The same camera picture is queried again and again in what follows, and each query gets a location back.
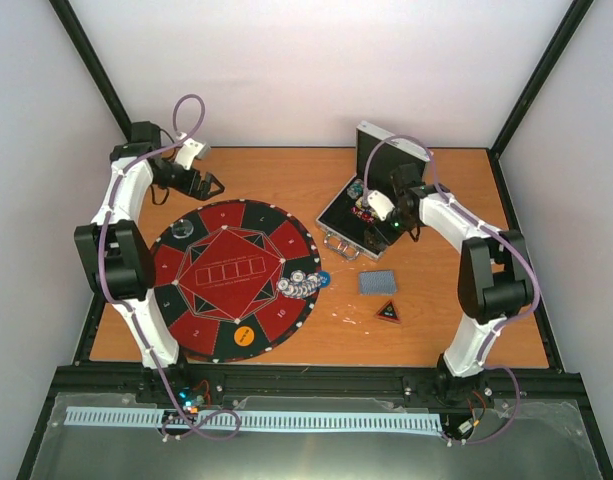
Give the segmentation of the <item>grey card deck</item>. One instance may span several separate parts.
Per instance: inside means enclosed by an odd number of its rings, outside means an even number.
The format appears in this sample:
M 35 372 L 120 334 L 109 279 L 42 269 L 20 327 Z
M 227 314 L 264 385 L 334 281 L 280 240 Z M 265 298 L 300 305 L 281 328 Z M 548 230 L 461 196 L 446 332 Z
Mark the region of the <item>grey card deck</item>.
M 395 274 L 392 270 L 363 271 L 358 276 L 361 295 L 393 295 L 398 291 Z

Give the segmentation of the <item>orange big blind button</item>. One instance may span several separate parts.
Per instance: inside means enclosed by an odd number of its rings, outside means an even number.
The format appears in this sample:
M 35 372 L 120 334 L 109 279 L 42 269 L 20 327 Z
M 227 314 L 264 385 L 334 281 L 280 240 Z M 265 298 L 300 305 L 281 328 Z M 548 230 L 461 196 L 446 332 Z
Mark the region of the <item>orange big blind button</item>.
M 239 347 L 247 347 L 255 340 L 255 331 L 249 326 L 238 327 L 234 333 L 234 342 Z

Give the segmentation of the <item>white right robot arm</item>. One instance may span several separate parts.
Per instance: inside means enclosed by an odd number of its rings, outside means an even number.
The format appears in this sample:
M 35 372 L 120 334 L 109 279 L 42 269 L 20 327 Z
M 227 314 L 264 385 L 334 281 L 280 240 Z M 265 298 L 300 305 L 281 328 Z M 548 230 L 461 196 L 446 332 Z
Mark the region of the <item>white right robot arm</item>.
M 440 355 L 433 393 L 446 404 L 462 401 L 478 384 L 496 339 L 521 310 L 539 300 L 524 237 L 501 230 L 466 209 L 442 185 L 424 183 L 413 165 L 391 173 L 396 198 L 387 222 L 412 239 L 428 227 L 460 254 L 457 296 L 462 318 Z

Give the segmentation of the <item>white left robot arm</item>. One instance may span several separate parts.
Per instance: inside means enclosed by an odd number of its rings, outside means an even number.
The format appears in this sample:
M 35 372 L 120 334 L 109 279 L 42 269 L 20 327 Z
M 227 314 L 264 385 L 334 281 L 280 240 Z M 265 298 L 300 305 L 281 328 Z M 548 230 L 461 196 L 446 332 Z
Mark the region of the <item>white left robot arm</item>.
M 179 403 L 192 395 L 194 378 L 155 299 L 154 258 L 138 220 L 153 185 L 201 201 L 222 194 L 225 186 L 212 173 L 193 167 L 208 150 L 205 144 L 181 134 L 164 147 L 162 132 L 148 121 L 130 125 L 128 142 L 111 152 L 102 204 L 90 223 L 75 229 L 74 241 L 91 289 L 121 315 L 143 367 L 159 378 L 160 392 Z

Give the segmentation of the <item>aluminium poker chip case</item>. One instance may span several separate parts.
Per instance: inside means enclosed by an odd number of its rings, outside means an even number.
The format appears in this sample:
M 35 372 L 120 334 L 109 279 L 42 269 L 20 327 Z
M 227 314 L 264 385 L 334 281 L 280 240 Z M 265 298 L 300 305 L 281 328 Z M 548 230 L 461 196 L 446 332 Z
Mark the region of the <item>aluminium poker chip case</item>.
M 324 245 L 352 261 L 374 261 L 404 232 L 415 229 L 405 212 L 406 191 L 423 184 L 429 153 L 418 140 L 368 121 L 355 130 L 355 173 L 317 217 Z

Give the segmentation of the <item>blue small blind button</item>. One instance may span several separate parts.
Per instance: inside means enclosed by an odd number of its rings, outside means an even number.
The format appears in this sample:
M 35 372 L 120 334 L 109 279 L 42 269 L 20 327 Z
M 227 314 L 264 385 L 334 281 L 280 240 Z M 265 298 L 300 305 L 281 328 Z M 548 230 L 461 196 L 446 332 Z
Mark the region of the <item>blue small blind button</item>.
M 326 271 L 319 271 L 317 273 L 317 278 L 318 278 L 318 285 L 320 288 L 326 288 L 327 286 L 330 285 L 331 282 L 331 276 L 328 272 Z

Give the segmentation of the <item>poker chip row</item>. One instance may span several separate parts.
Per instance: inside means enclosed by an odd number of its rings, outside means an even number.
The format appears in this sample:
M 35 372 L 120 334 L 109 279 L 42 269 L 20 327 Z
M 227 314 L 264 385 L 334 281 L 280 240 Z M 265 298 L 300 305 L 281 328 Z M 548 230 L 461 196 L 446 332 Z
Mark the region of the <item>poker chip row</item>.
M 354 181 L 346 190 L 347 195 L 352 199 L 358 199 L 363 195 L 364 185 L 360 180 Z

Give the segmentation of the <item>blue white poker chips pile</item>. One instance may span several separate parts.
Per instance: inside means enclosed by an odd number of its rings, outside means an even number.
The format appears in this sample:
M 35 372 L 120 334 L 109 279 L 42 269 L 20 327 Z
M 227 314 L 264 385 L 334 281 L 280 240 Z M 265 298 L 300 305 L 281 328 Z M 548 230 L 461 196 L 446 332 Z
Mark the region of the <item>blue white poker chips pile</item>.
M 287 298 L 304 299 L 315 294 L 321 285 L 322 278 L 319 274 L 306 274 L 297 270 L 292 272 L 289 278 L 280 278 L 277 289 Z

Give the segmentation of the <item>clear dealer button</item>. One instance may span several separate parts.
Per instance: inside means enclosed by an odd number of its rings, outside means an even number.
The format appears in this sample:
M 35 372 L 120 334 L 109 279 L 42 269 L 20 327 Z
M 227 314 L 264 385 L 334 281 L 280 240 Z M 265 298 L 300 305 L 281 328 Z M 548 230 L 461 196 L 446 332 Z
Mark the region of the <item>clear dealer button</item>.
M 193 234 L 194 225 L 190 220 L 180 219 L 174 222 L 170 229 L 175 239 L 186 239 Z

